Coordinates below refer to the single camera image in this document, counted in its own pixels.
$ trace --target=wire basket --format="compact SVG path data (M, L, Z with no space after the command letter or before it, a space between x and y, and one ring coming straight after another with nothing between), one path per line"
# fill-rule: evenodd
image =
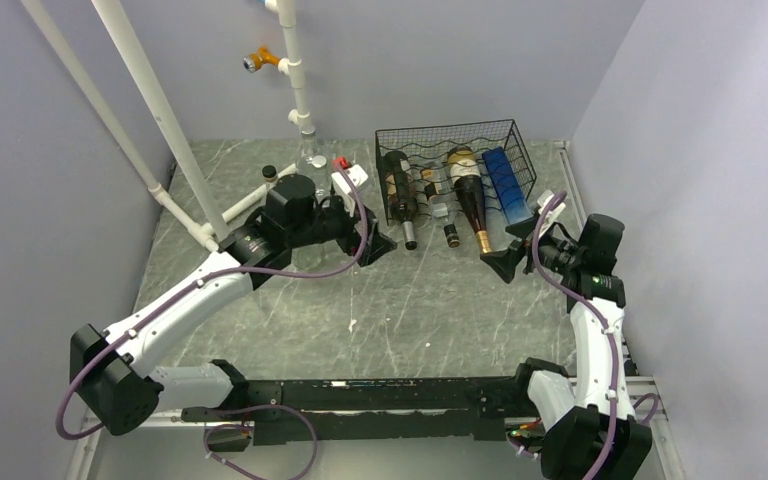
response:
M522 190L523 198L528 200L537 180L537 174L534 172L534 165L528 158L522 136L513 120L377 130L375 132L375 167L378 170L381 200L384 202L388 224L392 219L387 208L388 168L384 164L384 155L393 150L400 150L407 155L410 176L420 208L418 215L430 216L428 200L423 188L427 181L420 179L419 172L425 168L444 169L446 172L444 177L448 178L446 155L452 148L459 146L469 147L475 153L481 171L481 181L484 184L485 210L502 212L497 189L493 186L482 158L484 152L498 147L504 149L516 179L516 187Z

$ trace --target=gray marble surface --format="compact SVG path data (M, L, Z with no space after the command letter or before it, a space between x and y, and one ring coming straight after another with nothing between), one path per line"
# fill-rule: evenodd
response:
M349 158L374 175L374 142L340 140L325 149ZM295 140L205 141L193 144L196 158L221 208L261 184L260 169L294 162ZM566 188L551 142L526 142L537 171L534 200L546 188ZM170 193L197 221L205 220L183 175ZM377 182L364 201L379 218ZM577 235L568 209L562 221ZM237 225L242 221L232 222ZM365 268L322 280L272 278L201 325L163 362L200 365L224 358L252 379L478 376L512 374L526 357L571 368L575 340L562 295L536 275L521 273L510 285L478 259L478 245L461 218L459 248L446 246L440 227L417 222L419 248L401 246L398 225L382 230L400 247ZM500 215L491 215L491 239L508 239ZM168 213L157 225L137 308L192 272L207 256ZM345 262L336 245L326 262Z

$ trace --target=clear glass jar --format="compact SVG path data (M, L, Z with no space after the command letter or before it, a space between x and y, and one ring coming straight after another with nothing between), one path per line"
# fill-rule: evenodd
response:
M302 149L296 169L300 174L313 180L316 186L316 200L322 200L331 193L331 170L328 159L322 155L316 142L316 130L313 125L302 127Z
M316 202L331 193L331 177L327 167L328 160L321 155L316 142L316 130L313 125L305 125L302 132L302 149L296 162L298 173L311 180L316 187ZM325 245L308 245L293 250L292 263L300 272L310 272L319 268L325 260Z

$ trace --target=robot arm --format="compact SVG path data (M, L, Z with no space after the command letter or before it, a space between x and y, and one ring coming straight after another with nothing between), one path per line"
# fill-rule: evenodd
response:
M368 178L357 165L345 173L355 190ZM90 360L109 347L108 339L112 342L123 335L127 338L92 369L77 389L111 434L133 430L155 411L194 405L218 407L229 399L239 401L234 396L245 391L240 388L245 378L226 362L201 367L159 367L158 363L219 309L256 290L276 270L286 268L293 248L334 240L345 253L355 255L363 241L356 230L361 216L355 214L354 201L347 205L345 199L351 188L341 175L340 180L334 182L337 193L317 203L310 179L301 175L282 177L267 194L264 206L232 232L221 250L211 253L168 292L101 333L86 325L72 336L73 380ZM396 245L378 231L373 213L362 208L367 238L358 264L366 266ZM241 267L253 271L241 272ZM162 313L138 331L137 325L147 315L161 309Z
M541 207L550 204L557 202L547 199ZM545 218L557 218L547 213ZM556 226L565 239L551 235ZM540 264L563 275L561 285L576 296L567 302L576 340L575 393L559 366L533 371L528 379L528 398L546 429L540 440L540 461L543 475L549 479L582 478L592 468L598 469L599 478L633 478L652 445L650 429L637 423L618 348L626 300L623 282L612 271L624 228L611 217L594 214L574 240L560 224L552 223L529 235L514 252L528 257L526 273L534 268L536 252ZM618 372L615 382L614 368Z

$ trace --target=pipe fitting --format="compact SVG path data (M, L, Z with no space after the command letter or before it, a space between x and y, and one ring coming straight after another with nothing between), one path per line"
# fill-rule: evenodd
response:
M151 195L154 197L154 199L157 200L157 203L159 203L163 208L169 210L169 213L171 213L173 217L181 222L184 228L187 229L187 233L189 233L190 236L192 236L199 243L199 245L206 248L209 252L216 252L219 250L219 244L217 244L216 240L213 238L213 225L211 225L210 222L207 222L207 225L210 225L210 231L205 231L201 225L190 218L190 216L187 215L187 213L184 212L184 210L181 209L177 203L175 203L175 200L172 199L172 197L169 195L169 192L167 192L163 187L149 191L151 192Z
M285 75L290 77L290 85L295 89L304 88L304 69L302 68L302 61L291 62L289 58L282 58L284 62Z
M304 115L300 115L299 111L294 108L290 110L290 114L287 115L287 120L301 127L302 125L307 125L308 123L310 123L308 122L309 117L310 117L310 112L307 112Z
M264 0L263 4L266 9L272 13L278 13L278 0Z
M282 58L278 62L278 71L283 73L284 75L290 75L290 67L294 65L290 65L290 59L289 58Z
M257 52L250 53L243 58L243 66L246 67L249 73L260 70L266 64L275 65L280 68L280 63L281 59L272 55L272 52L269 51L266 45L261 45Z

